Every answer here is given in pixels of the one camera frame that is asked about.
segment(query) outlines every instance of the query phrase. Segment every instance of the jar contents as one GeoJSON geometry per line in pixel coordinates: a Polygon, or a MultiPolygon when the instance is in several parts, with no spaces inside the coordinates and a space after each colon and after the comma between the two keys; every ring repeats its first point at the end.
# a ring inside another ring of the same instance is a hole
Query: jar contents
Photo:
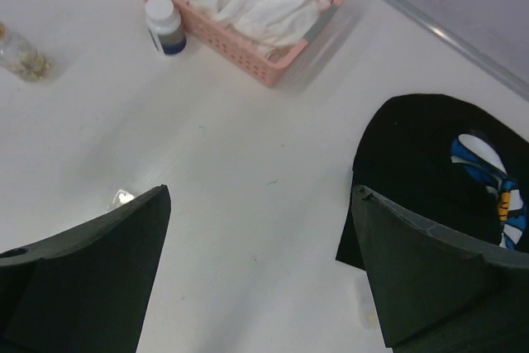
{"type": "Polygon", "coordinates": [[[0,65],[27,82],[48,74],[50,62],[25,37],[0,22],[0,65]]]}

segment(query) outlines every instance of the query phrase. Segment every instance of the basket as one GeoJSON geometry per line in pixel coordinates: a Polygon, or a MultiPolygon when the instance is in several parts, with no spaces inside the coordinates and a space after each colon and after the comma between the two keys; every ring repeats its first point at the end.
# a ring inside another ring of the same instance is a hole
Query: basket
{"type": "Polygon", "coordinates": [[[331,7],[319,17],[305,36],[276,63],[266,59],[248,41],[243,40],[236,33],[228,31],[191,8],[184,0],[172,1],[182,15],[187,31],[210,45],[246,73],[271,87],[283,76],[301,52],[316,39],[345,0],[331,0],[331,7]]]}

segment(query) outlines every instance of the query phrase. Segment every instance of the bottle cap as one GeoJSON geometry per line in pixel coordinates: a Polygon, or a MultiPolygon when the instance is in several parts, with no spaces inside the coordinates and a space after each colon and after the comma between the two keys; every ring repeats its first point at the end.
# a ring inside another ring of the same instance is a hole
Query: bottle cap
{"type": "Polygon", "coordinates": [[[155,24],[169,24],[176,19],[176,10],[171,0],[148,0],[145,13],[155,24]]]}

